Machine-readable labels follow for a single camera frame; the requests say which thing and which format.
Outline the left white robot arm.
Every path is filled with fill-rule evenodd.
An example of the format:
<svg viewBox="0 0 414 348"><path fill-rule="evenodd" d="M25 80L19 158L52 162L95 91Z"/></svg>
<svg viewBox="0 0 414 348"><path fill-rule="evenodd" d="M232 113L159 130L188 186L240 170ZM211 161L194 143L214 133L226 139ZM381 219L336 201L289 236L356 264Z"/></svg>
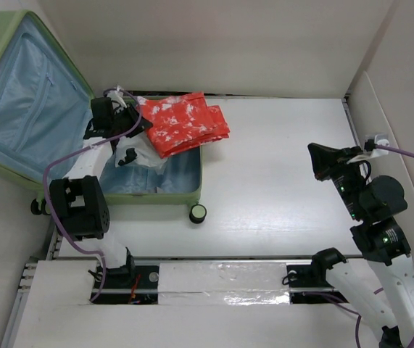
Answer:
<svg viewBox="0 0 414 348"><path fill-rule="evenodd" d="M73 155L64 176L49 184L59 232L76 251L98 258L101 264L90 274L108 288L132 286L138 276L131 252L109 232L109 208L99 179L117 145L151 125L116 91L92 99L82 149Z"/></svg>

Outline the green hard-shell suitcase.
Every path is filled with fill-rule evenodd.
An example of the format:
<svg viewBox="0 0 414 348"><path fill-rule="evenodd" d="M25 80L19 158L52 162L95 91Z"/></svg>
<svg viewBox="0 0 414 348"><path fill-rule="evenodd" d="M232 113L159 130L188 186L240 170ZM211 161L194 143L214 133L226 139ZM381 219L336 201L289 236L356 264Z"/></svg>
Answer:
<svg viewBox="0 0 414 348"><path fill-rule="evenodd" d="M93 91L34 12L0 11L0 176L42 194L76 160L92 117ZM100 185L109 204L200 200L202 151L167 161L162 173L110 158Z"/></svg>

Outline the orange white tie-dye shorts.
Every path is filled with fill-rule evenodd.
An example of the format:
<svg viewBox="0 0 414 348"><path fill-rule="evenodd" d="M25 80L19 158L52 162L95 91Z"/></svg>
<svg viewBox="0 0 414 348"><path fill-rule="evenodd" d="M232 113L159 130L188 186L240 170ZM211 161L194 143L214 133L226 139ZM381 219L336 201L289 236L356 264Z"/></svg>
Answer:
<svg viewBox="0 0 414 348"><path fill-rule="evenodd" d="M161 158L229 137L221 108L209 106L202 92L137 100L142 116L152 123L146 134Z"/></svg>

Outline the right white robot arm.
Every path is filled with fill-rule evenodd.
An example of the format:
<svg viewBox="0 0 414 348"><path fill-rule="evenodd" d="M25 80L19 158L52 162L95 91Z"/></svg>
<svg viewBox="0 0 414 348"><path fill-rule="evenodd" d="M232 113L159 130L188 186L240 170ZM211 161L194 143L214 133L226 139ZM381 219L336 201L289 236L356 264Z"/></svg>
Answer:
<svg viewBox="0 0 414 348"><path fill-rule="evenodd" d="M414 158L391 147L387 140L370 139L364 147L335 149L308 145L318 181L331 181L357 225L350 231L363 259L379 280L382 301L352 270L335 248L312 256L310 277L339 291L369 326L380 347L414 347L414 267L411 248L395 215L407 209L405 191L395 178L362 175L361 164L390 152Z"/></svg>

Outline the white cloth garment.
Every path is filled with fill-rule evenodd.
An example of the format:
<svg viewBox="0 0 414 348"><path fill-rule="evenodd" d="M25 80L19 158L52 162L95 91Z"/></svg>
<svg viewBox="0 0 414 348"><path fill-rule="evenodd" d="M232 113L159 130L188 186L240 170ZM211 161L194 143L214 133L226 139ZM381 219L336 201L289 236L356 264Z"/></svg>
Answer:
<svg viewBox="0 0 414 348"><path fill-rule="evenodd" d="M125 100L123 98L124 95L129 97L129 94L122 90L121 87L111 88L110 90L106 90L104 92L105 97L109 97L111 100L117 102L124 108L126 108L129 104L138 107L133 98L131 98L132 101ZM116 141L116 150L117 148L133 147L138 154L135 161L123 167L139 166L147 170L154 170L156 174L161 175L166 168L167 160L162 159L158 153L156 153L151 141L147 137L145 130L146 129L137 128L134 132L120 138Z"/></svg>

